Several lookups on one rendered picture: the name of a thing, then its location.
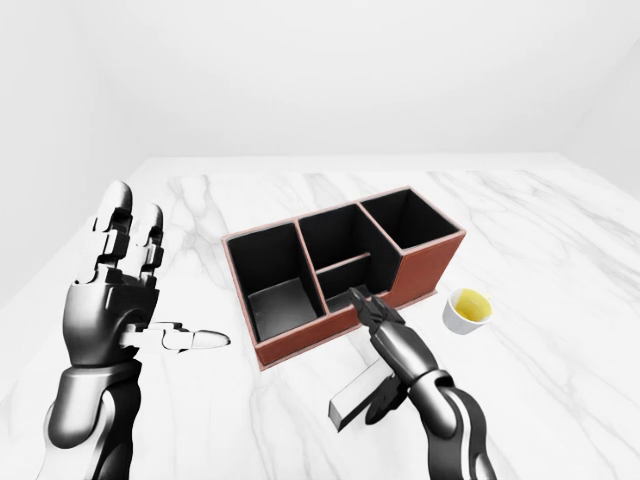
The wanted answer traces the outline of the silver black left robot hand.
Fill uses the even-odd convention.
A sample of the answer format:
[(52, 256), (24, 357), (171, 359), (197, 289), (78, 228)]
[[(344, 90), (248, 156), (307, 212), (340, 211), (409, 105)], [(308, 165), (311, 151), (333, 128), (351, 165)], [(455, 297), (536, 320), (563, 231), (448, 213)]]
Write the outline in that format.
[(132, 240), (132, 205), (130, 187), (116, 181), (91, 224), (63, 314), (63, 336), (74, 366), (114, 365), (132, 359), (140, 348), (184, 352), (230, 344), (219, 332), (152, 320), (159, 297), (154, 271), (163, 258), (163, 213), (152, 204)]

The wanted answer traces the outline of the white book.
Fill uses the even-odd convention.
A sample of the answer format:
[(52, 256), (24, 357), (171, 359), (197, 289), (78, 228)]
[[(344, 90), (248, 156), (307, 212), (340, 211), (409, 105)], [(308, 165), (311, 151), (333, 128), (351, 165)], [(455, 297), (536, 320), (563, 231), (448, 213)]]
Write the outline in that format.
[(328, 416), (338, 432), (371, 403), (375, 391), (392, 373), (386, 362), (377, 360), (331, 398)]

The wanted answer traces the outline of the white cup with yellow liquid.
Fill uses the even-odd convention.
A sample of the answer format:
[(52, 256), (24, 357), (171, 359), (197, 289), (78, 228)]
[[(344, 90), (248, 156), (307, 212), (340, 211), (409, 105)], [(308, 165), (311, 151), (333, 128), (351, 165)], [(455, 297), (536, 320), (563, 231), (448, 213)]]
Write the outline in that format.
[(493, 314), (489, 299), (471, 288), (451, 292), (444, 306), (444, 325), (453, 333), (466, 335), (487, 324)]

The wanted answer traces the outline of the red-brown desk caddy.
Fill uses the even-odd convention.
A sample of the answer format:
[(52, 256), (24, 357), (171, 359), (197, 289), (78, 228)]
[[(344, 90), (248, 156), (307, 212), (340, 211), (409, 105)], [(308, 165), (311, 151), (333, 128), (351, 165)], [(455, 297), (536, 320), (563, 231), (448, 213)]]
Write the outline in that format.
[(433, 295), (465, 235), (403, 187), (224, 237), (259, 368), (356, 329), (351, 288), (395, 308)]

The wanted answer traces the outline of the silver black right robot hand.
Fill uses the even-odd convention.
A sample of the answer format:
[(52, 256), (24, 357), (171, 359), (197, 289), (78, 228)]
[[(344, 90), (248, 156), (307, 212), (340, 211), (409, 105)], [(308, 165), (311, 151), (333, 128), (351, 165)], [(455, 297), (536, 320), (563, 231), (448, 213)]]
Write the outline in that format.
[(376, 296), (367, 300), (356, 288), (349, 289), (349, 299), (359, 321), (368, 327), (375, 350), (393, 371), (374, 392), (365, 416), (365, 423), (372, 425), (399, 407), (409, 388), (423, 375), (437, 370), (438, 364), (420, 336), (384, 300)]

